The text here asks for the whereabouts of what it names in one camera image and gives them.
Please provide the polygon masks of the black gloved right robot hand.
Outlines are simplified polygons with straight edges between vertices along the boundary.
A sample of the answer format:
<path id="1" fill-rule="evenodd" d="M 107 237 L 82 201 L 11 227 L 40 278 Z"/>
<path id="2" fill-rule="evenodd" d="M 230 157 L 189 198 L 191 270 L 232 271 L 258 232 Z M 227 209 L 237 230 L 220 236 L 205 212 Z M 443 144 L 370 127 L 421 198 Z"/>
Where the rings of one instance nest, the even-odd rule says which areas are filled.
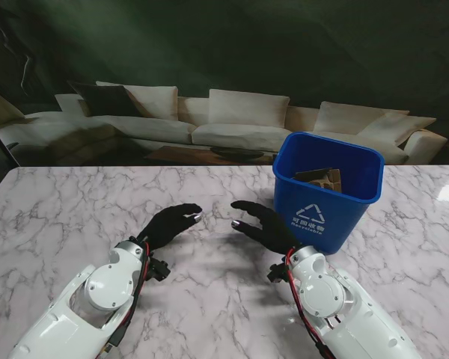
<path id="1" fill-rule="evenodd" d="M 243 221 L 233 220 L 232 228 L 260 243 L 271 252 L 286 255 L 291 250 L 297 251 L 302 247 L 302 243 L 274 210 L 247 200 L 237 200 L 230 205 L 234 209 L 240 209 L 257 218 L 261 225 L 261 228 L 258 228 Z"/>

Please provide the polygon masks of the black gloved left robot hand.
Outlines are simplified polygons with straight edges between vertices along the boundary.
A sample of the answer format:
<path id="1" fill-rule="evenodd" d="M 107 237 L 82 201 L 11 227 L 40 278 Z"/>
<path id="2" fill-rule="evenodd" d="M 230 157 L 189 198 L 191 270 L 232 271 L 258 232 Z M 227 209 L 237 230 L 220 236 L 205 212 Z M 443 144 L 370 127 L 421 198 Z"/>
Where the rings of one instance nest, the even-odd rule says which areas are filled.
<path id="1" fill-rule="evenodd" d="M 163 248 L 176 236 L 197 224 L 202 211 L 195 203 L 169 206 L 153 216 L 136 237 L 137 243 L 147 243 L 150 251 Z"/>

